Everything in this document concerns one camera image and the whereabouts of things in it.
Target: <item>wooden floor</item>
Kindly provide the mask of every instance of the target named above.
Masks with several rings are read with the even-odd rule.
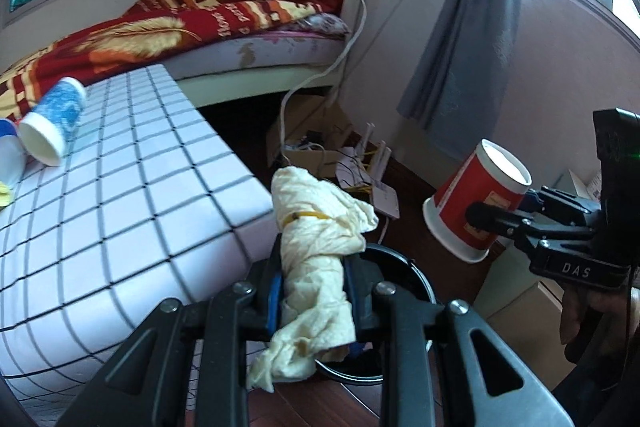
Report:
[[[266,187],[270,185],[274,169],[266,165],[265,134],[277,116],[281,97],[280,94],[265,95],[201,109],[207,121]],[[383,244],[412,258],[430,280],[440,301],[462,298],[473,302],[492,256],[470,265],[445,250],[422,218],[422,203],[434,193],[434,188],[404,166],[392,160],[383,181],[396,189],[400,205],[400,219],[390,223]],[[371,232],[367,239],[377,241],[379,233]],[[347,390],[320,378],[279,385],[273,395],[252,391],[249,398],[252,427],[375,426],[380,415],[381,392],[381,386]],[[442,426],[442,401],[437,385],[434,394],[436,423]]]

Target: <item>patterned blanket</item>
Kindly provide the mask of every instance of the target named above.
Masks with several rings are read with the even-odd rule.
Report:
[[[313,2],[252,0],[127,12],[66,36],[18,60],[0,75],[0,118],[22,118],[64,76],[88,86],[204,44],[275,28],[321,11],[321,5]]]

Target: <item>table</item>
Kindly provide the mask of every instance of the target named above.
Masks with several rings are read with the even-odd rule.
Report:
[[[270,194],[163,66],[87,91],[63,164],[32,160],[0,211],[0,371],[40,425],[161,300],[209,298],[276,236]]]

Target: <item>red paper cup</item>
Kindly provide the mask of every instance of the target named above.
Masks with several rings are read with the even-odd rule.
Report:
[[[484,201],[515,210],[531,186],[531,174],[508,150],[482,140],[462,167],[422,206],[424,220],[453,255],[467,263],[482,261],[497,235],[466,222],[466,208]]]

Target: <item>gray curtain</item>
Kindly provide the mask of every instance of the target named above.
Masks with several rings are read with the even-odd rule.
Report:
[[[445,0],[398,112],[462,160],[489,138],[506,90],[520,0]]]

